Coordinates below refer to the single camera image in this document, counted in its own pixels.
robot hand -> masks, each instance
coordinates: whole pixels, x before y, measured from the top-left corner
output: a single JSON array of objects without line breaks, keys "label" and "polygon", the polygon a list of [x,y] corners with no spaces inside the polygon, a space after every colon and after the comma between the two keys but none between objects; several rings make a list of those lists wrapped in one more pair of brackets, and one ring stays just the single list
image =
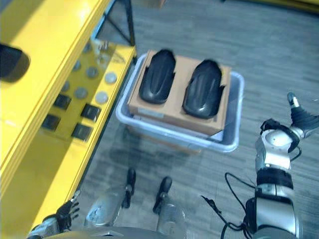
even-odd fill
[{"label": "robot hand", "polygon": [[319,116],[314,116],[306,112],[299,104],[294,93],[289,92],[287,95],[291,107],[292,127],[299,128],[303,132],[301,138],[309,137],[316,129],[319,128]]},{"label": "robot hand", "polygon": [[70,230],[71,221],[79,216],[76,214],[79,211],[77,208],[79,203],[75,202],[79,195],[80,191],[76,191],[74,196],[63,204],[55,214],[44,218],[41,224],[32,229],[27,239],[41,239]]}]

gray carpet floor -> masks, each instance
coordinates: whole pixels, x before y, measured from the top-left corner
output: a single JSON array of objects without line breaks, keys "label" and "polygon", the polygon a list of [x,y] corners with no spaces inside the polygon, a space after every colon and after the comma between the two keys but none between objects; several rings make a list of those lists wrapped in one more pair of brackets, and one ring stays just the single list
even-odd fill
[{"label": "gray carpet floor", "polygon": [[[136,192],[116,226],[155,230],[155,195],[161,179],[169,175],[173,178],[170,195],[186,212],[189,238],[219,238],[223,223],[200,195],[213,198],[227,220],[240,223],[244,212],[227,188],[224,173],[256,180],[254,143],[259,127],[269,118],[291,123],[288,91],[294,91],[307,110],[319,113],[319,18],[235,0],[168,0],[162,9],[133,7],[139,55],[148,49],[170,48],[179,55],[213,58],[243,75],[240,143],[228,154],[203,151],[187,155],[129,133],[114,111],[80,186],[80,217],[73,229],[81,227],[99,194],[124,183],[128,167],[133,166]],[[115,7],[112,17],[126,26],[122,6]],[[99,38],[123,42],[108,24]],[[304,140],[302,156],[292,163],[304,238],[319,238],[318,144],[318,133]],[[249,188],[232,184],[242,201],[253,197]],[[225,238],[243,235],[227,231]]]}]

brown cardboard box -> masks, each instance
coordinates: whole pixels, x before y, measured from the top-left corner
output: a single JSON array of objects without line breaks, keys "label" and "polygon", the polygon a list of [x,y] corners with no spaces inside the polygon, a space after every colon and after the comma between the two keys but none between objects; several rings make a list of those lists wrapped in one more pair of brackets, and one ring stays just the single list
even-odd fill
[{"label": "brown cardboard box", "polygon": [[222,71],[221,85],[225,85],[221,97],[219,111],[211,119],[199,119],[187,115],[182,108],[185,90],[191,75],[201,60],[191,59],[183,56],[175,56],[175,77],[170,89],[167,101],[161,105],[154,105],[143,101],[139,96],[139,88],[142,82],[145,68],[149,66],[155,51],[149,51],[141,67],[138,79],[129,98],[129,109],[134,115],[150,117],[159,121],[170,123],[179,127],[191,129],[208,135],[216,134],[224,129],[228,96],[230,89],[230,67],[220,66]]}]

yellow metal rack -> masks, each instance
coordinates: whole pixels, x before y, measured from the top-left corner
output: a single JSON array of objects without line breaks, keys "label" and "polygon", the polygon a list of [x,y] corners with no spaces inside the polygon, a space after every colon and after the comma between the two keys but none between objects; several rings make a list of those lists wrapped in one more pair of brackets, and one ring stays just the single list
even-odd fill
[{"label": "yellow metal rack", "polygon": [[25,238],[78,186],[136,55],[129,0],[132,46],[88,41],[114,3],[13,0],[1,13],[0,42],[30,59],[0,85],[1,238]]},{"label": "yellow metal rack", "polygon": [[319,0],[249,0],[319,13]]}]

plastic bin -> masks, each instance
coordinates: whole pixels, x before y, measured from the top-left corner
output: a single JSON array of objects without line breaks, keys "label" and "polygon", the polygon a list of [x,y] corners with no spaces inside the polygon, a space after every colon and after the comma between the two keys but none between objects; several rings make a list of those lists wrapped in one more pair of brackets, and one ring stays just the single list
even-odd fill
[{"label": "plastic bin", "polygon": [[137,78],[140,67],[146,57],[142,55],[124,90],[124,94],[116,108],[116,116],[120,122],[133,127],[138,133],[154,137],[158,140],[175,144],[190,150],[210,149],[219,152],[234,151],[239,143],[239,126],[244,92],[244,78],[231,72],[231,87],[226,114],[225,129],[213,136],[200,134],[191,130],[176,127],[156,120],[143,120],[129,112],[128,99]]}]

